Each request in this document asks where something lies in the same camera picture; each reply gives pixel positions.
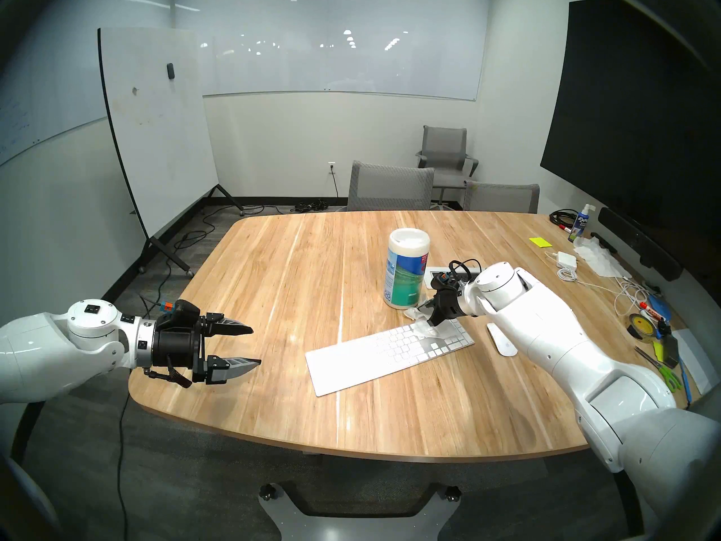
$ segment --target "chair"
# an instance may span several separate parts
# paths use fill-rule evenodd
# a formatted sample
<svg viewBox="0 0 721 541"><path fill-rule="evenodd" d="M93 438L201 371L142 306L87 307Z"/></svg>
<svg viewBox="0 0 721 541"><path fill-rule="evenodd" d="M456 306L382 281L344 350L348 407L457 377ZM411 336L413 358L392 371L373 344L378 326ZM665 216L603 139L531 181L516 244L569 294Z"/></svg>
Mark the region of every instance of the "chair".
<svg viewBox="0 0 721 541"><path fill-rule="evenodd" d="M438 208L443 209L443 193L447 188L463 190L465 179L471 178L478 159L466 154L466 129L432 128L423 126L423 148L416 153L418 168L433 167L433 187L440 188ZM471 172L464 175L466 159L473 161Z"/></svg>
<svg viewBox="0 0 721 541"><path fill-rule="evenodd" d="M482 184L467 180L463 210L538 213L540 193L538 184Z"/></svg>
<svg viewBox="0 0 721 541"><path fill-rule="evenodd" d="M432 168L385 167L353 161L348 211L430 209Z"/></svg>

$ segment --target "red marker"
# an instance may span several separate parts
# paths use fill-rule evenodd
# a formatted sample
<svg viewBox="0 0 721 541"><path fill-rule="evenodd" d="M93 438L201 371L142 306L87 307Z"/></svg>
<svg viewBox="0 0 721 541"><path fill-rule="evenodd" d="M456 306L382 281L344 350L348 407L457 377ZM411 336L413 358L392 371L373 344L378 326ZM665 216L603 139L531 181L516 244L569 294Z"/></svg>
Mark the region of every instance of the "red marker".
<svg viewBox="0 0 721 541"><path fill-rule="evenodd" d="M654 318L657 319L659 322L661 322L661 321L664 320L664 317L663 317L661 314L659 314L657 311L655 311L653 308L651 308L651 307L650 307L648 304L646 304L645 302L639 302L638 305L639 305L641 308L643 308L646 312L648 312L648 315L650 315L651 317L654 317Z"/></svg>

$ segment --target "green scissors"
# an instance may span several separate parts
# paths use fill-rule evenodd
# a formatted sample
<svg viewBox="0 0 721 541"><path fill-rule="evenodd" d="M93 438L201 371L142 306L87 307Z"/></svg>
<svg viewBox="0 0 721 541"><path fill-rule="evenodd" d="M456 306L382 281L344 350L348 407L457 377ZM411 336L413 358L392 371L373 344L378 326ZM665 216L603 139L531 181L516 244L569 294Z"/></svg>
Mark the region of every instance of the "green scissors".
<svg viewBox="0 0 721 541"><path fill-rule="evenodd" d="M655 366L656 370L659 371L661 374L661 377L663 378L663 381L668 386L668 389L673 393L678 389L681 389L681 382L678 381L678 378L676 375L671 371L671 369L666 368L658 361L654 361L650 356L648 356L643 349L639 347L635 347L636 352L639 353L643 358L645 358L648 362L650 362L653 366Z"/></svg>

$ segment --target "conference table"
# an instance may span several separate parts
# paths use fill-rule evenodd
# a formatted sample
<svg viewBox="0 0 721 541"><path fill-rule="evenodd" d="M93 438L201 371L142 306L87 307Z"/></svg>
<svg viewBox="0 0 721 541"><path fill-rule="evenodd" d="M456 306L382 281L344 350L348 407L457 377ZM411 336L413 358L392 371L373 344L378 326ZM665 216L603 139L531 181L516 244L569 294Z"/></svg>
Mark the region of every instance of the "conference table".
<svg viewBox="0 0 721 541"><path fill-rule="evenodd" d="M358 211L242 219L227 232L182 298L255 331L206 340L206 353L259 358L227 384L189 389L130 376L133 399L160 416L264 444L320 454L411 462L514 460L588 447L573 406L525 356L501 356L487 317L465 317L475 344L317 398L305 352L411 322L382 291L390 232L430 235L429 266L476 258L530 271L573 309L588 336L617 361L647 365L649 345L626 331L614 294L561 281L546 252L573 253L568 235L536 214ZM529 240L543 237L540 248ZM578 278L615 287L579 259ZM423 289L426 294L433 293ZM624 299L619 307L626 309ZM675 327L686 327L674 315ZM699 397L691 385L694 399ZM676 404L685 407L681 390Z"/></svg>

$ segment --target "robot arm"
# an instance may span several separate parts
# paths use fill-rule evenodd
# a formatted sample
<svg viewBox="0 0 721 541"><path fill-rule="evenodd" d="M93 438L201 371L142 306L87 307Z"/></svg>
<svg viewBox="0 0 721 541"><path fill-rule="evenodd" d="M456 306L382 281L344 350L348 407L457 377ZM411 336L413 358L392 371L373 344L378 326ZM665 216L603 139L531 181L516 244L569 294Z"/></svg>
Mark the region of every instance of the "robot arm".
<svg viewBox="0 0 721 541"><path fill-rule="evenodd" d="M428 322L487 315L561 386L598 458L614 473L626 470L655 511L709 456L721 427L676 409L654 372L607 357L569 306L528 271L496 263L471 283L446 275L433 287L438 292L424 305L433 309Z"/></svg>
<svg viewBox="0 0 721 541"><path fill-rule="evenodd" d="M158 320L122 314L109 302L73 304L65 314L35 314L0 328L0 403L35 402L73 389L119 366L189 387L176 370L193 369L193 382L224 384L260 364L252 358L205 355L205 338L253 333L222 314L179 300ZM165 366L168 374L151 370Z"/></svg>

